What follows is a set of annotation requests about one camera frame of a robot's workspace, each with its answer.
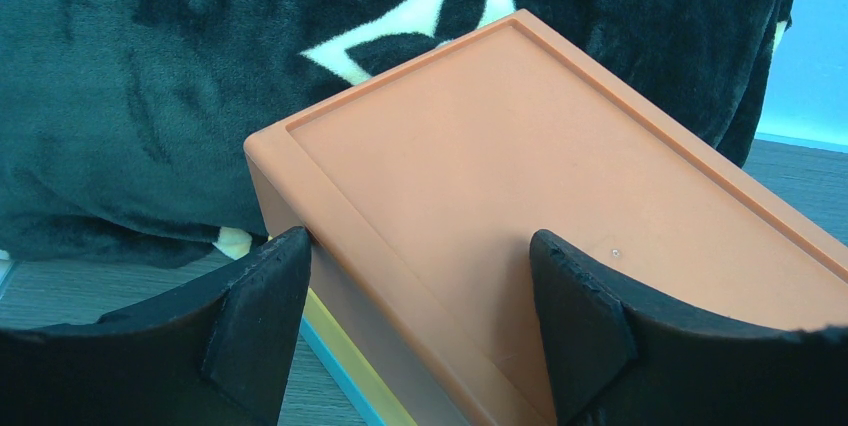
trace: yellow strip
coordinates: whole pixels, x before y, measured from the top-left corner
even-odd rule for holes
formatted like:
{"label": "yellow strip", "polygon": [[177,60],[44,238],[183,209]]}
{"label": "yellow strip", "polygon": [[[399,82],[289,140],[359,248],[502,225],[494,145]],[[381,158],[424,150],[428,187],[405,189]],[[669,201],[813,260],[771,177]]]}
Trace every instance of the yellow strip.
{"label": "yellow strip", "polygon": [[400,404],[359,348],[353,344],[318,295],[309,288],[303,317],[356,384],[368,404],[391,426],[416,426],[412,416]]}

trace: box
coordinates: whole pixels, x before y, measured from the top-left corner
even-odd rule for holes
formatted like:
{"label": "box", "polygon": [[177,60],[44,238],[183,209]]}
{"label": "box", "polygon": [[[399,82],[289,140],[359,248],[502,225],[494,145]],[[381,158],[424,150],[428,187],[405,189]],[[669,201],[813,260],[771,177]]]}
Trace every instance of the box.
{"label": "box", "polygon": [[271,234],[418,424],[556,423],[528,246],[692,305],[848,324],[848,249],[527,11],[253,134]]}

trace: orange box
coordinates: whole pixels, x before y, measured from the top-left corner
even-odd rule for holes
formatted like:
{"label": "orange box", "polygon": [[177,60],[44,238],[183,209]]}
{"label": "orange box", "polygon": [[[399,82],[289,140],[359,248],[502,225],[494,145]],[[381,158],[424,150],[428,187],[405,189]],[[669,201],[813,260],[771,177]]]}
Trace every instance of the orange box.
{"label": "orange box", "polygon": [[245,150],[269,232],[313,234],[312,288],[419,424],[556,423],[539,229],[718,314],[848,324],[848,248],[526,11]]}

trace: blanket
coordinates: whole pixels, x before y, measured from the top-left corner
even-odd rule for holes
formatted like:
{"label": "blanket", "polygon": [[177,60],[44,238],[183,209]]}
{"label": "blanket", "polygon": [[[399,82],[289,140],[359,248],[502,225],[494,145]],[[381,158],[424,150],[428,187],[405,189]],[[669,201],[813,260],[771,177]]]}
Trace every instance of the blanket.
{"label": "blanket", "polygon": [[0,257],[239,257],[250,133],[521,8],[742,165],[792,1],[0,0]]}

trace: blue wall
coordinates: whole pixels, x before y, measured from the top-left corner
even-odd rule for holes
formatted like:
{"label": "blue wall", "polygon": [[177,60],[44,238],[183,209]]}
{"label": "blue wall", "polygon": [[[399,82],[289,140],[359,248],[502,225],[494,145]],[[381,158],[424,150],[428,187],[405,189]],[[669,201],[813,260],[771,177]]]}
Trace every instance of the blue wall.
{"label": "blue wall", "polygon": [[792,15],[759,132],[848,151],[848,0],[795,0]]}

